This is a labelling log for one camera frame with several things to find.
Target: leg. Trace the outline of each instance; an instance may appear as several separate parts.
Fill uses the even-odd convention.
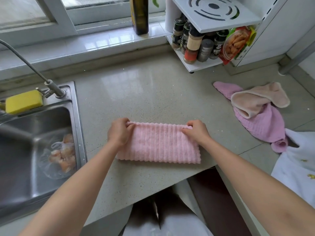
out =
[[[162,235],[213,236],[205,224],[170,188],[155,195]]]
[[[153,203],[148,199],[135,203],[123,236],[148,236],[161,233]]]

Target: stainless steel sink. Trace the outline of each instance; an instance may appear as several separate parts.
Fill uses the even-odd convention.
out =
[[[59,85],[66,96],[44,106],[0,117],[0,225],[38,210],[67,180],[51,179],[39,167],[44,149],[72,133],[77,166],[87,159],[74,82]]]

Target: kitchen counter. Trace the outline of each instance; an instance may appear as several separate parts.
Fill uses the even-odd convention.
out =
[[[134,60],[113,67],[84,72],[60,79],[76,83],[87,158],[90,160],[104,145],[111,121],[128,117],[137,122],[185,124],[201,119],[211,136],[242,154],[263,144],[252,137],[234,116],[230,101],[219,93],[215,81],[236,83],[243,88],[280,82],[291,100],[280,109],[286,127],[295,129],[315,119],[315,99],[290,75],[280,76],[278,65],[271,65],[230,76],[223,66],[190,74],[174,52]],[[15,94],[40,85],[15,89]],[[216,165],[201,149],[199,165],[114,160],[96,203],[87,219],[90,224],[129,206],[185,178]],[[264,164],[263,152],[248,160]],[[16,235],[32,215],[0,228],[1,235]]]

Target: yellow sponge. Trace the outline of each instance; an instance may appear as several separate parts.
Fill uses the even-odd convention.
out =
[[[5,101],[5,111],[8,114],[18,114],[41,106],[43,106],[42,95],[37,90],[11,96]]]

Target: ribbed pink towel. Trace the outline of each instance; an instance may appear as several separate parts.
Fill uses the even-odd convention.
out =
[[[213,86],[222,93],[227,99],[231,96],[243,91],[241,87],[236,84],[215,82]],[[263,105],[262,110],[256,116],[246,119],[233,107],[236,118],[254,137],[271,143],[271,148],[274,152],[284,152],[288,147],[288,139],[285,136],[284,120],[279,112],[270,103]]]
[[[181,132],[187,125],[128,122],[136,124],[132,137],[118,152],[119,160],[200,163],[199,146]]]

